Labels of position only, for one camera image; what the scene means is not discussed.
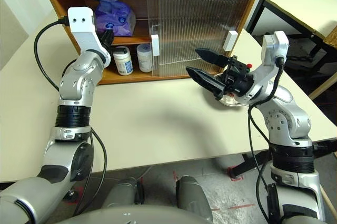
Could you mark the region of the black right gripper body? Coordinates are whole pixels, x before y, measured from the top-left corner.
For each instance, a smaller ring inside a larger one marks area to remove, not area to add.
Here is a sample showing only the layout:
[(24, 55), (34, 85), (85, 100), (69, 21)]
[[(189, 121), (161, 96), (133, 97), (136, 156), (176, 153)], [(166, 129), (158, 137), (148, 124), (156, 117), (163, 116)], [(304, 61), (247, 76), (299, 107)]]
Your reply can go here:
[(220, 76), (224, 84), (224, 95), (233, 94), (238, 97), (245, 95), (252, 87), (254, 80), (247, 64), (238, 61), (236, 56), (230, 57), (227, 69)]

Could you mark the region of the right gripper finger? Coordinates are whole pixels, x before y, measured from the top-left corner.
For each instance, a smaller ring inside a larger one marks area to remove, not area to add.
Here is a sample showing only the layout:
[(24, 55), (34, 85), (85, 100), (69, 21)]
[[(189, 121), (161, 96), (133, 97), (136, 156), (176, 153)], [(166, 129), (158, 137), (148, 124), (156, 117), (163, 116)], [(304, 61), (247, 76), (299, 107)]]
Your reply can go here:
[(225, 67), (228, 65), (230, 58), (219, 54), (209, 48), (197, 48), (195, 52), (206, 62), (216, 65), (218, 67)]
[(186, 67), (186, 71), (196, 83), (211, 92), (216, 100), (222, 99), (225, 90), (225, 85), (223, 83), (215, 79), (209, 73), (198, 68)]

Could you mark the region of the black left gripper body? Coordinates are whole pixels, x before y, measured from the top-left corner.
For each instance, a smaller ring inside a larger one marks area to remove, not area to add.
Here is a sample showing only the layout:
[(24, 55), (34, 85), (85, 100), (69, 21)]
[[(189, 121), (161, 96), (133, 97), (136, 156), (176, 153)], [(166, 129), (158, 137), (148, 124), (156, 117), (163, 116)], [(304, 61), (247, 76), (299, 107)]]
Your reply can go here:
[(110, 50), (114, 39), (114, 33), (112, 29), (105, 30), (103, 32), (97, 33), (101, 45), (106, 49)]

